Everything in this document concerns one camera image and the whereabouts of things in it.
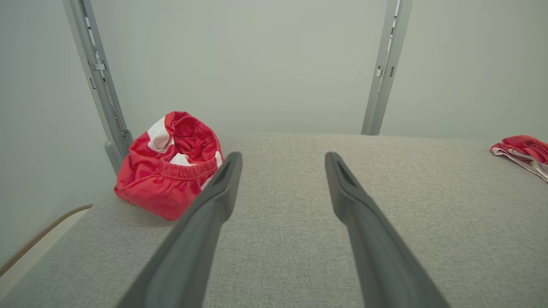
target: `folded red garment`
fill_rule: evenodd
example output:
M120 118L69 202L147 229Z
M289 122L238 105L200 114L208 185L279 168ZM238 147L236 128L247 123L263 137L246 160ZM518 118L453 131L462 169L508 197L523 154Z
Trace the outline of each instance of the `folded red garment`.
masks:
M548 144L536 138L519 135L504 138L491 147L497 156L506 156L548 182Z
M187 112L174 111L129 147L114 192L167 220L177 219L222 161L215 133Z

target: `brown edge trim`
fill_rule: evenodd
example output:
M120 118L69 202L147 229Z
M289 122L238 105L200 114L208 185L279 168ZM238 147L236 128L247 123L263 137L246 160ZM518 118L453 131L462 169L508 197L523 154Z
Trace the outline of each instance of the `brown edge trim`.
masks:
M78 212L90 209L92 205L93 204L88 204L86 206L75 208L74 210L68 213L65 213L63 216L57 218L51 225L49 225L47 228L42 230L42 232L40 232L29 243L27 243L27 245L23 246L21 250L19 250L11 259L8 260L8 262L6 262L6 264L4 264L4 266L0 268L0 277L2 277L15 263L17 263L17 261L19 261L21 257L23 257L34 245L36 245L36 243L38 243L44 236L46 236L46 234L48 234L51 230L57 227L65 219L69 218L70 216Z

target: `white wall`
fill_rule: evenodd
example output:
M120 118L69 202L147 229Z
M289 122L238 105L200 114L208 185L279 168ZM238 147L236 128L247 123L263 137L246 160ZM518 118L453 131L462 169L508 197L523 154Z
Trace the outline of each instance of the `white wall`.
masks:
M61 0L0 2L0 265L115 173Z
M546 0L414 0L380 134L548 141L546 13Z
M359 134L387 0L92 0L134 136L188 111L216 132Z

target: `white floor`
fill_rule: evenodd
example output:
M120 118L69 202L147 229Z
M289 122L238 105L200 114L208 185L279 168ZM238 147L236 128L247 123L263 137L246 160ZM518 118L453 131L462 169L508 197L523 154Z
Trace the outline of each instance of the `white floor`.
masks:
M42 258L46 252L77 222L88 210L75 213L63 220L21 259L19 259L4 275L0 277L0 301L9 293L17 282Z

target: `red fabric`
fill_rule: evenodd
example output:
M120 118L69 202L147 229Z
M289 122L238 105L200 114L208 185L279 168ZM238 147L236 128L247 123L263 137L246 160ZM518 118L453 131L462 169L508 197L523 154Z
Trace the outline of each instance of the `red fabric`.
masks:
M506 152L513 149L521 154L533 157L541 164L548 164L548 144L530 136L519 135L504 138L502 143L493 145L491 151L495 148L503 149Z
M163 122L133 142L114 192L131 204L173 220L181 217L215 174L222 154L215 133L187 112L169 113ZM170 163L180 155L187 155L184 161L194 165Z

